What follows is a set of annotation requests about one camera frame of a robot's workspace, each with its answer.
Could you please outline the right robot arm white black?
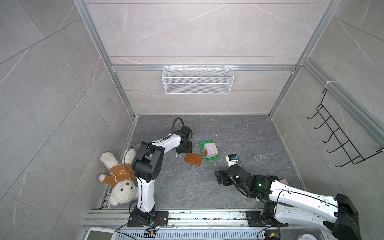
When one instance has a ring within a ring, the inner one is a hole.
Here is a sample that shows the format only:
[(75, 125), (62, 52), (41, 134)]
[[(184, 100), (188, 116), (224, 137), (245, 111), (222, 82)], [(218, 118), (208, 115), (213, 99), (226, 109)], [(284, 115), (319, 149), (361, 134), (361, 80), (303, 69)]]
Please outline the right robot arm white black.
[(360, 240), (359, 213), (343, 194), (323, 196), (283, 184), (276, 176), (251, 175), (238, 164), (216, 171), (218, 184), (235, 186), (248, 198), (265, 202), (262, 222), (322, 229), (338, 240)]

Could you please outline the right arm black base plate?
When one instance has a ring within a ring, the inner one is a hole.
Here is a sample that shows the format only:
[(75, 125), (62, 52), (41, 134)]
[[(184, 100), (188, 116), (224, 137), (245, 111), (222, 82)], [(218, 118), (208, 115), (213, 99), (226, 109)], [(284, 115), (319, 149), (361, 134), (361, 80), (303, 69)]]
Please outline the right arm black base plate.
[(288, 227), (289, 224), (280, 223), (276, 220), (271, 213), (264, 213), (263, 211), (246, 211), (246, 218), (249, 227)]

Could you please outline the brown leather card holder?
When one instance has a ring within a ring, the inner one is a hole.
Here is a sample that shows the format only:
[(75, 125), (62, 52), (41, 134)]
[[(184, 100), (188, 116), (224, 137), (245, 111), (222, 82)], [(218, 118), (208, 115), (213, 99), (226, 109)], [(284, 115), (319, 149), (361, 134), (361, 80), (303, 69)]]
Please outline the brown leather card holder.
[(185, 163), (188, 163), (190, 165), (194, 166), (200, 166), (202, 162), (203, 156), (194, 154), (194, 153), (188, 153), (184, 159)]

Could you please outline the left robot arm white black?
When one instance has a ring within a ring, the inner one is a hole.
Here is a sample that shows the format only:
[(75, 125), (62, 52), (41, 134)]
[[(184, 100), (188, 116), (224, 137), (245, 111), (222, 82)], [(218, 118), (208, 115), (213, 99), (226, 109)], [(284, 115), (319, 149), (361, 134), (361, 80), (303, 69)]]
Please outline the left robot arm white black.
[(182, 126), (180, 130), (171, 132), (164, 138), (154, 142), (141, 142), (132, 163), (132, 170), (138, 182), (138, 203), (134, 214), (149, 225), (155, 219), (154, 188), (155, 179), (160, 174), (164, 154), (175, 149), (177, 153), (191, 153), (193, 150), (192, 130)]

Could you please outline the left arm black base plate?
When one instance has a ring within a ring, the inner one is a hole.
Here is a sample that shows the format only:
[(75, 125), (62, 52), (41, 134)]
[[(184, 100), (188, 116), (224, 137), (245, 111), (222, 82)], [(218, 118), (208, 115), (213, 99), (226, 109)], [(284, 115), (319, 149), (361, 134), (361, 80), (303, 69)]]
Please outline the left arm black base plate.
[(154, 211), (150, 213), (131, 212), (127, 227), (128, 228), (154, 228), (168, 225), (168, 211)]

